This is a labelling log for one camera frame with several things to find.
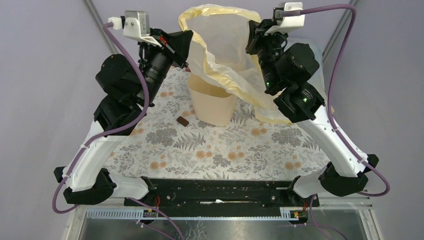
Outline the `yellow translucent trash bag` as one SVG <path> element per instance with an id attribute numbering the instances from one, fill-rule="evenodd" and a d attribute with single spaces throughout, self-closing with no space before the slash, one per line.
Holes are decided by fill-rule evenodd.
<path id="1" fill-rule="evenodd" d="M 269 124 L 290 124 L 279 112 L 265 84 L 256 55 L 246 53 L 249 21 L 260 22 L 256 11 L 216 4 L 192 6 L 178 23 L 193 36 L 187 58 L 191 73 L 253 106 L 255 117 Z"/>

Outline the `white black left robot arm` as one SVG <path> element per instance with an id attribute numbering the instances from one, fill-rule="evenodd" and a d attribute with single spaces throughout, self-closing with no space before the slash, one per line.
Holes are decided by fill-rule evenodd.
<path id="1" fill-rule="evenodd" d="M 166 33 L 153 28 L 150 35 L 158 45 L 140 42 L 138 62 L 123 50 L 106 58 L 96 74 L 106 95 L 93 114 L 90 130 L 75 158 L 54 170 L 58 189 L 70 205 L 132 198 L 148 206 L 155 200 L 154 187 L 145 177 L 115 175 L 104 167 L 110 154 L 154 106 L 171 66 L 188 66 L 193 31 Z"/>

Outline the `beige plastic trash bin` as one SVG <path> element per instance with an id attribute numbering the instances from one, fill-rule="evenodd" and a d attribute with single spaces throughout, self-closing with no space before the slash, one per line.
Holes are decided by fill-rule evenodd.
<path id="1" fill-rule="evenodd" d="M 237 103 L 235 95 L 195 74 L 188 78 L 188 90 L 198 120 L 218 127 L 230 123 Z"/>

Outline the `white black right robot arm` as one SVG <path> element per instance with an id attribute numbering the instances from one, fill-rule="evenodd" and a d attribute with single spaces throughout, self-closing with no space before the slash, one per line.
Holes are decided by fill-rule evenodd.
<path id="1" fill-rule="evenodd" d="M 278 110 L 297 124 L 329 158 L 321 170 L 296 177 L 287 191 L 287 201 L 301 205 L 307 197 L 328 192 L 338 197 L 363 193 L 366 173 L 377 165 L 374 154 L 352 153 L 340 138 L 342 130 L 330 120 L 324 98 L 309 83 L 320 65 L 309 44 L 287 46 L 287 33 L 270 33 L 271 19 L 250 20 L 245 51 L 256 55 L 263 75 L 265 93 L 274 96 Z"/>

